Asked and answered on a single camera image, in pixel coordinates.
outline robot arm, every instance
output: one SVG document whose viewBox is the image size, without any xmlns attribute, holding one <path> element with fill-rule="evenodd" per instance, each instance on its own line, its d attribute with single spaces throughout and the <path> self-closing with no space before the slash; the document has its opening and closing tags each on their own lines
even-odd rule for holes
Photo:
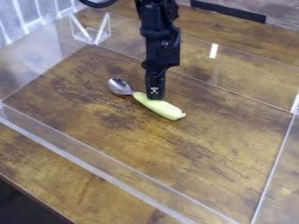
<svg viewBox="0 0 299 224">
<path fill-rule="evenodd" d="M 80 0 L 94 8 L 104 8 L 116 0 L 95 3 Z M 140 35 L 146 39 L 144 86 L 147 98 L 164 98 L 166 71 L 180 65 L 180 29 L 174 26 L 179 17 L 175 0 L 135 0 L 135 7 L 142 20 Z"/>
</svg>

